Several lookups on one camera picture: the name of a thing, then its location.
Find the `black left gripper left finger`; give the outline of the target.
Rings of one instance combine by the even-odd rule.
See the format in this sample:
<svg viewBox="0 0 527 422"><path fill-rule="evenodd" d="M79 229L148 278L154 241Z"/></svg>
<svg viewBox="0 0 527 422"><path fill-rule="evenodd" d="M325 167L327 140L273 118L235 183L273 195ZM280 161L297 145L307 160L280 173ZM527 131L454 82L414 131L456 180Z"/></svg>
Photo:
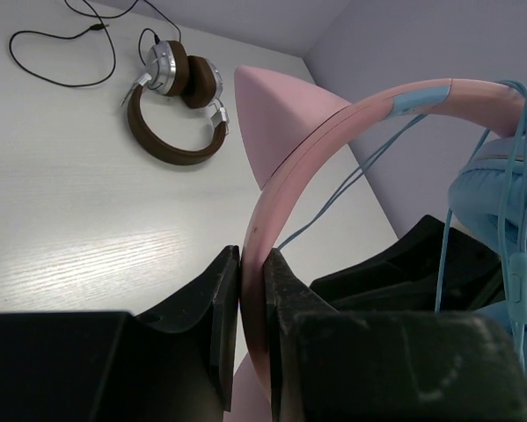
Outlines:
<svg viewBox="0 0 527 422"><path fill-rule="evenodd" d="M239 250L139 315L0 313L0 421L220 421L231 408Z"/></svg>

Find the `pink blue cat-ear headphones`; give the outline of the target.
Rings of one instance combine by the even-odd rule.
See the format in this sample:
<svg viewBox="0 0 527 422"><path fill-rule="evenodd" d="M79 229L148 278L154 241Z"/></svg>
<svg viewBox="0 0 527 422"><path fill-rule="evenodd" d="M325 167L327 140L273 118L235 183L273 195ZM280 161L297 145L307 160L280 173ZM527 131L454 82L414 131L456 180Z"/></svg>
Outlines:
<svg viewBox="0 0 527 422"><path fill-rule="evenodd" d="M270 407L264 265L271 251L281 252L284 247L280 233L305 187L341 147L375 124L395 116L408 116L412 124L430 114L449 116L480 125L484 131L492 128L487 137L489 141L511 136L515 131L512 114L520 111L522 100L498 83L433 79L401 85L351 104L292 76L247 66L236 70L235 95L241 136L261 190L242 251L240 307L249 356ZM423 312L469 312L495 321L509 335L527 377L527 329L525 359L520 360L505 299L473 311L440 310L450 229L482 243L456 217L447 216L441 222L444 223L443 244L435 309Z"/></svg>

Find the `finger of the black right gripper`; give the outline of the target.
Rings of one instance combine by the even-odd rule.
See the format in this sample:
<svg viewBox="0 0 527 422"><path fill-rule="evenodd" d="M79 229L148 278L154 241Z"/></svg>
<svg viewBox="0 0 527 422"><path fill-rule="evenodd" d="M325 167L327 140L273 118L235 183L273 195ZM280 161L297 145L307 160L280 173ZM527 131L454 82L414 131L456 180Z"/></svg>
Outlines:
<svg viewBox="0 0 527 422"><path fill-rule="evenodd" d="M435 309L444 223L423 216L397 243L311 289L339 311ZM441 311L473 311L505 299L501 261L484 244L450 229Z"/></svg>

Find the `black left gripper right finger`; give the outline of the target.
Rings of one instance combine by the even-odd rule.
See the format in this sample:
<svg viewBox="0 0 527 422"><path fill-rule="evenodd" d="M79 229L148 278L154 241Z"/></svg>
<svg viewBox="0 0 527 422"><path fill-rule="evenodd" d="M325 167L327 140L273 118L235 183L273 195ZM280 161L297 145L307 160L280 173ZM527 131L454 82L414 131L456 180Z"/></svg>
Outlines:
<svg viewBox="0 0 527 422"><path fill-rule="evenodd" d="M340 312L279 251L264 282L274 420L527 421L527 377L490 318Z"/></svg>

